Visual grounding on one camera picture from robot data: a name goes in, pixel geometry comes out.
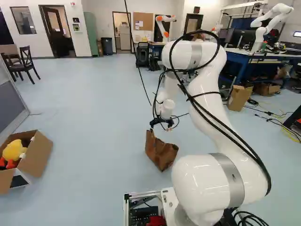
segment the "paper bag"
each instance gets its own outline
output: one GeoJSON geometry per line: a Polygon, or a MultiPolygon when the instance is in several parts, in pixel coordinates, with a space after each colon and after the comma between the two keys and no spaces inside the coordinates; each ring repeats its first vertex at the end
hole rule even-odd
{"type": "Polygon", "coordinates": [[[171,166],[179,147],[155,137],[153,130],[146,131],[145,153],[162,172],[171,166]]]}

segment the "stuffed toy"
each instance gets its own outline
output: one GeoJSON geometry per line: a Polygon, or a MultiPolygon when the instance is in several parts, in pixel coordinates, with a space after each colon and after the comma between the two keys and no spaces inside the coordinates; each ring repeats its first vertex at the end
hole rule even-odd
{"type": "Polygon", "coordinates": [[[24,154],[26,150],[27,148],[22,146],[21,140],[14,140],[10,142],[2,152],[0,166],[5,167],[5,161],[7,161],[6,169],[16,168],[20,155],[24,154]]]}

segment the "cardboard box on floor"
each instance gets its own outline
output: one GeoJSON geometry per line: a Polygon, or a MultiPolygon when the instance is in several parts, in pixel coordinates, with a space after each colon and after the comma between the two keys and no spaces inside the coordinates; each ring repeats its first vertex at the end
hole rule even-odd
{"type": "Polygon", "coordinates": [[[250,98],[252,91],[253,86],[245,88],[243,86],[234,85],[227,104],[229,110],[240,112],[250,98]]]}
{"type": "Polygon", "coordinates": [[[4,148],[13,140],[20,139],[30,142],[24,157],[14,169],[0,170],[0,194],[6,194],[10,188],[30,185],[30,177],[42,176],[47,164],[53,143],[38,130],[9,135],[0,146],[0,156],[4,148]]]}
{"type": "Polygon", "coordinates": [[[254,86],[254,92],[262,96],[273,95],[280,91],[280,86],[275,83],[257,83],[254,86]]]}

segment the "robotic arm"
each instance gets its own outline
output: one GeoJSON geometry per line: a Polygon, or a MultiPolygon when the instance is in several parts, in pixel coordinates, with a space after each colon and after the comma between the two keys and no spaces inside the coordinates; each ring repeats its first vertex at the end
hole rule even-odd
{"type": "Polygon", "coordinates": [[[259,27],[256,30],[256,40],[252,48],[252,52],[256,52],[260,49],[262,43],[263,43],[263,36],[268,34],[280,21],[286,19],[289,14],[293,12],[293,7],[287,6],[283,3],[278,3],[275,5],[269,12],[267,12],[265,15],[260,16],[252,21],[251,27],[259,27]],[[266,27],[261,27],[262,21],[269,19],[274,14],[279,15],[275,16],[266,27]]]}
{"type": "Polygon", "coordinates": [[[167,17],[167,16],[157,16],[156,17],[156,22],[158,24],[158,27],[161,31],[161,35],[163,37],[163,42],[168,42],[168,38],[169,38],[169,33],[167,31],[165,31],[164,26],[162,24],[162,21],[164,22],[176,22],[176,18],[175,15],[172,15],[172,17],[167,17]]]}
{"type": "MultiPolygon", "coordinates": [[[[171,68],[169,53],[172,44],[173,42],[167,43],[162,51],[162,62],[166,68],[171,68]]],[[[174,68],[198,68],[213,57],[216,48],[217,44],[214,42],[179,41],[172,52],[174,68]]],[[[195,100],[233,129],[218,94],[218,77],[226,60],[226,52],[220,47],[214,60],[200,69],[199,75],[189,84],[188,92],[191,96],[217,92],[195,97],[195,100]]],[[[159,104],[156,106],[157,114],[165,118],[170,117],[175,106],[173,99],[179,90],[177,83],[174,73],[167,72],[165,89],[158,94],[159,104]]],[[[199,110],[209,121],[245,147],[206,112],[199,110]]],[[[192,105],[190,116],[194,125],[214,141],[217,153],[185,156],[174,164],[172,182],[179,201],[174,220],[177,226],[212,226],[220,220],[224,209],[262,199],[266,195],[268,182],[259,165],[212,127],[192,105]]]]}

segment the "cork board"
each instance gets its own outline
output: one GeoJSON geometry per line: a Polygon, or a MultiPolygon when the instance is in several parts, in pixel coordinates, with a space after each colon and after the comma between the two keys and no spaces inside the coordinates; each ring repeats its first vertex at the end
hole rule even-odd
{"type": "Polygon", "coordinates": [[[134,12],[134,16],[133,16],[134,30],[152,31],[154,28],[153,22],[154,22],[154,14],[153,13],[136,13],[136,12],[134,12]],[[136,26],[135,26],[136,21],[143,21],[143,26],[140,26],[139,29],[136,29],[136,26]]]}

